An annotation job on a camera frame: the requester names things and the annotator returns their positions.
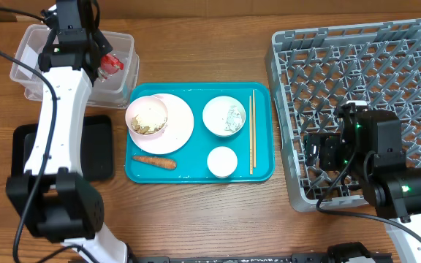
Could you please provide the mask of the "white cup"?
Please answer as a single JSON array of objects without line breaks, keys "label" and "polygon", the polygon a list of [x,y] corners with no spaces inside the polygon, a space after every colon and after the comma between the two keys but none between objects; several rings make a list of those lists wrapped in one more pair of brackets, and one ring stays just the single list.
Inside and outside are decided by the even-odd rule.
[{"label": "white cup", "polygon": [[237,168],[238,157],[232,149],[219,146],[208,154],[207,165],[215,177],[228,178]]}]

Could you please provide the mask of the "white bowl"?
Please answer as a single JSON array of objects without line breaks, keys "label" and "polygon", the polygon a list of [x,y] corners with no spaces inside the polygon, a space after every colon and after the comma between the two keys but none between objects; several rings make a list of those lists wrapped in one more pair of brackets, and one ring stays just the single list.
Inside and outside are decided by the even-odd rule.
[{"label": "white bowl", "polygon": [[[232,105],[237,107],[243,119],[243,125],[236,132],[230,132],[224,129],[227,112]],[[205,127],[216,136],[231,137],[243,128],[246,122],[246,111],[237,99],[231,96],[217,96],[205,105],[202,111],[202,120]]]}]

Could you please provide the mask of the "pink plate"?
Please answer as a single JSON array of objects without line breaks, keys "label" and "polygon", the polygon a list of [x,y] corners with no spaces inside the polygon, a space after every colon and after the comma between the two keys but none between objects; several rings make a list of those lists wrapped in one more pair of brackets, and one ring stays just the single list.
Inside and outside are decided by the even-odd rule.
[{"label": "pink plate", "polygon": [[134,110],[147,102],[161,102],[167,108],[167,122],[157,134],[136,134],[129,128],[129,137],[141,150],[154,155],[172,153],[186,144],[194,129],[194,115],[182,98],[172,94],[154,94],[135,99],[126,110],[125,120],[130,121]]}]

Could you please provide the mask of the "pink bowl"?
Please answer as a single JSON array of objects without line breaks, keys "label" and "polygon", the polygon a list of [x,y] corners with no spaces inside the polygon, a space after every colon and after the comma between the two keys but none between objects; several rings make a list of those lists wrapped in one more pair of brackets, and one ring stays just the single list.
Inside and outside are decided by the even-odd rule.
[{"label": "pink bowl", "polygon": [[125,121],[131,133],[152,137],[163,132],[169,113],[165,103],[155,96],[135,99],[126,109]]}]

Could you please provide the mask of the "red snack wrapper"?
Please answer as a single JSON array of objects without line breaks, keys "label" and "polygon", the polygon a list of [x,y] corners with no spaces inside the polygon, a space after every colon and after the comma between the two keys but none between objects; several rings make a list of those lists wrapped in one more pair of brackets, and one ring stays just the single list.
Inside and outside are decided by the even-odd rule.
[{"label": "red snack wrapper", "polygon": [[124,69],[124,64],[115,56],[107,54],[101,58],[98,68],[99,79],[104,82],[115,73]]}]

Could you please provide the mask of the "white tissue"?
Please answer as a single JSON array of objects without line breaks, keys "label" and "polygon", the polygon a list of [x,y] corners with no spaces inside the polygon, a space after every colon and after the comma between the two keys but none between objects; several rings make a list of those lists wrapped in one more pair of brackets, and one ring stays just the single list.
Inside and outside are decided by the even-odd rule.
[{"label": "white tissue", "polygon": [[243,119],[235,105],[232,105],[227,112],[224,129],[229,132],[236,132],[243,125]]}]

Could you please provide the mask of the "rice and peanuts food waste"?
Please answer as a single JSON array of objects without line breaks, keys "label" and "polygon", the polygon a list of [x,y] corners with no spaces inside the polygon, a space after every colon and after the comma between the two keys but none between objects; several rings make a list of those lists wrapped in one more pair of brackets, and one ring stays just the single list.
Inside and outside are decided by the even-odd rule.
[{"label": "rice and peanuts food waste", "polygon": [[162,130],[167,122],[167,112],[157,107],[145,107],[132,117],[132,130],[141,135],[155,134]]}]

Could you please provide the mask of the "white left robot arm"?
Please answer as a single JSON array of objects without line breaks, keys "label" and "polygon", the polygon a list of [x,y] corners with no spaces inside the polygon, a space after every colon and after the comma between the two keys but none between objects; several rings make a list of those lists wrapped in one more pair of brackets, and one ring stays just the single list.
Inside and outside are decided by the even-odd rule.
[{"label": "white left robot arm", "polygon": [[112,46],[99,29],[96,1],[66,0],[43,13],[50,28],[35,70],[44,83],[36,138],[23,174],[7,179],[20,216],[12,255],[19,260],[23,229],[73,249],[87,262],[135,262],[130,247],[104,222],[101,194],[83,178],[83,119],[101,60]]}]

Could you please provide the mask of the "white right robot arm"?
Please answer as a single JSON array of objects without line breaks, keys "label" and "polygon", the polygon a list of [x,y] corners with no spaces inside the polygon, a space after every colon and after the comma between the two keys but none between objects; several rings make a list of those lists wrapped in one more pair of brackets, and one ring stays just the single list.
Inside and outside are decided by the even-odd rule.
[{"label": "white right robot arm", "polygon": [[[303,138],[307,165],[339,173],[316,202],[316,210],[382,222],[400,259],[421,262],[421,168],[406,165],[400,119],[391,111],[373,110],[364,101],[347,101],[335,112],[341,120],[339,133]],[[359,183],[374,215],[321,206],[347,175]]]}]

